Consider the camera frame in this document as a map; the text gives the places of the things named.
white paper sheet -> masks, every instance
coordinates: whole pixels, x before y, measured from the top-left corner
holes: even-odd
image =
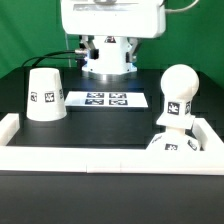
[[[143,93],[69,92],[65,106],[139,107],[147,108]]]

black cable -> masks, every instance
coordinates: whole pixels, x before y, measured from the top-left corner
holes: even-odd
[[[29,58],[28,60],[24,61],[23,64],[21,65],[21,67],[24,67],[29,61],[35,60],[35,59],[40,59],[40,61],[44,60],[44,59],[74,59],[74,60],[78,60],[78,59],[83,59],[82,57],[52,57],[52,56],[39,56],[39,57],[33,57],[33,58]]]
[[[74,50],[56,51],[56,52],[46,54],[43,57],[55,56],[55,55],[61,55],[61,54],[75,54],[75,51]],[[32,64],[32,67],[36,67],[41,61],[43,61],[45,59],[43,57],[39,57],[39,59]]]

white foam block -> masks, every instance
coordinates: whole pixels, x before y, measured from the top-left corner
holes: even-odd
[[[196,118],[194,120],[192,132],[201,142],[202,148],[205,151],[224,151],[224,144],[222,140],[204,118]]]
[[[0,122],[0,145],[7,145],[19,128],[19,114],[7,114]]]

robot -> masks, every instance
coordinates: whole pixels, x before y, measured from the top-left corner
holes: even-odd
[[[61,10],[66,33],[80,35],[87,49],[83,76],[99,80],[135,76],[140,39],[166,29],[163,0],[61,0]]]

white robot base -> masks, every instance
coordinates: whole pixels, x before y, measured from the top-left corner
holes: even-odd
[[[82,68],[84,77],[103,81],[136,77],[137,68],[132,63],[136,58],[132,52],[137,44],[133,47],[126,37],[95,36],[91,45],[94,49],[89,49],[87,64]]]
[[[154,136],[147,150],[200,151],[201,143],[197,139],[185,135],[184,129],[167,127],[166,132]]]

